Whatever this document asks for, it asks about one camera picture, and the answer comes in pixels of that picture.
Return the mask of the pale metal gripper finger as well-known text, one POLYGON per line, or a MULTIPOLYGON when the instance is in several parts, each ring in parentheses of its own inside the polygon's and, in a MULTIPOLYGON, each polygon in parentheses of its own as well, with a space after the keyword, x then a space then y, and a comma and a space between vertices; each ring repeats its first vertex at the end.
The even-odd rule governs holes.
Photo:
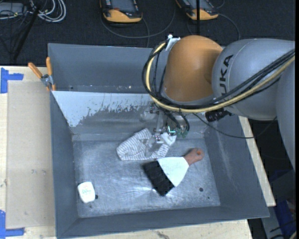
POLYGON ((152 154, 155 152, 155 144, 156 144, 156 139, 154 136, 152 136, 146 143, 145 157, 152 156, 152 154))
POLYGON ((159 135, 155 134, 153 136, 152 153, 162 154, 163 149, 161 147, 163 144, 164 144, 164 141, 162 140, 160 134, 159 135))

